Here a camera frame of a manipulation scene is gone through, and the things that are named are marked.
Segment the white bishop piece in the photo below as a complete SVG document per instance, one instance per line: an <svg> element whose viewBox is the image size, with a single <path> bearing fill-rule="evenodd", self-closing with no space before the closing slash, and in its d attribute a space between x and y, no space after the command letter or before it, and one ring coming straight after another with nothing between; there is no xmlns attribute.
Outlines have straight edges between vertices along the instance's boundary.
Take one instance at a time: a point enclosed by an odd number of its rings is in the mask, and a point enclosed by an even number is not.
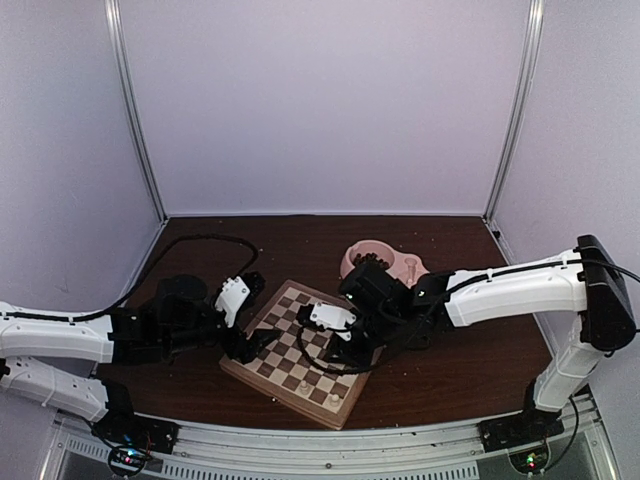
<svg viewBox="0 0 640 480"><path fill-rule="evenodd" d="M302 395L308 395L310 391L310 385L307 381L302 380L299 384L299 390Z"/></svg>

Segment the pink double bowl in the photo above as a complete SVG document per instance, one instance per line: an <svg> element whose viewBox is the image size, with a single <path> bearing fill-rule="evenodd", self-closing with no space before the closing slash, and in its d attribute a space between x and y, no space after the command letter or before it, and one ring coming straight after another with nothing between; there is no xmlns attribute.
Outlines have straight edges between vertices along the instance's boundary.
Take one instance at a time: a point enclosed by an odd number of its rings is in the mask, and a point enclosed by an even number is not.
<svg viewBox="0 0 640 480"><path fill-rule="evenodd" d="M368 239L360 240L346 250L340 263L340 277L344 279L356 267L352 260L357 253L368 252L374 252L388 261L390 267L386 269L387 273L407 287L414 286L422 275L428 273L419 256L395 250L384 242Z"/></svg>

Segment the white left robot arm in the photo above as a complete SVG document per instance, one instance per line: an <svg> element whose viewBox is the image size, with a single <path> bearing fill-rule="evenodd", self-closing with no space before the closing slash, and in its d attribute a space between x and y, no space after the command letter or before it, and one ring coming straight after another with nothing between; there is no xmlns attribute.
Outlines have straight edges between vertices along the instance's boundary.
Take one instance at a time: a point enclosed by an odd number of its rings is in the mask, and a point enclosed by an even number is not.
<svg viewBox="0 0 640 480"><path fill-rule="evenodd" d="M127 388L82 378L50 364L50 358L137 366L160 363L195 349L222 347L242 364L279 339L278 329L244 332L239 313L264 288L257 272L227 279L215 299L203 280L177 275L159 282L154 296L137 308L110 307L79 313L1 305L1 387L105 425L123 444L144 433Z"/></svg>

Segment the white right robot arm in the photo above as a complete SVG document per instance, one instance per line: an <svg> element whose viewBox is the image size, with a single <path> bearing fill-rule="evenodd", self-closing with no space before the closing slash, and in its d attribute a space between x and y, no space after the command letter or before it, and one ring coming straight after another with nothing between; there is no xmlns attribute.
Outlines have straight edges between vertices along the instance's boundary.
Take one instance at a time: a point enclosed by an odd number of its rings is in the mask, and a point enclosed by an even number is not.
<svg viewBox="0 0 640 480"><path fill-rule="evenodd" d="M376 348L427 337L438 326L539 312L573 312L564 346L534 380L529 406L513 419L519 440L535 440L602 358L631 343L637 325L616 265L593 235L546 259L485 270L429 272L414 254L361 241L342 261L339 292L350 309L318 304L310 321L333 333L330 361L369 370Z"/></svg>

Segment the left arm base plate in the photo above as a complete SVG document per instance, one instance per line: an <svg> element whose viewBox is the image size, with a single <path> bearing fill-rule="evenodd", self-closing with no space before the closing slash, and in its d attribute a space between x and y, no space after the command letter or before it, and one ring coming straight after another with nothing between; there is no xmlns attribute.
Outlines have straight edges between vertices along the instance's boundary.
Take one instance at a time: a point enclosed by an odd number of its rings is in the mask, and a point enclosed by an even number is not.
<svg viewBox="0 0 640 480"><path fill-rule="evenodd" d="M162 454L173 453L180 429L174 422L139 415L104 417L93 423L91 428L95 436L113 446Z"/></svg>

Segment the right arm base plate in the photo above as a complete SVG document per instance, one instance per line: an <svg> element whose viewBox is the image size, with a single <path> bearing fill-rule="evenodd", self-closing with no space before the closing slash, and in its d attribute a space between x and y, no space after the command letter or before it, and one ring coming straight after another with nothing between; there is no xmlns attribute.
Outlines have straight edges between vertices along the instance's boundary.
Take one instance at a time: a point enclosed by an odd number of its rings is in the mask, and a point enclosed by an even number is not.
<svg viewBox="0 0 640 480"><path fill-rule="evenodd" d="M555 415L521 412L481 421L478 429L484 451L493 452L539 442L562 434L564 425Z"/></svg>

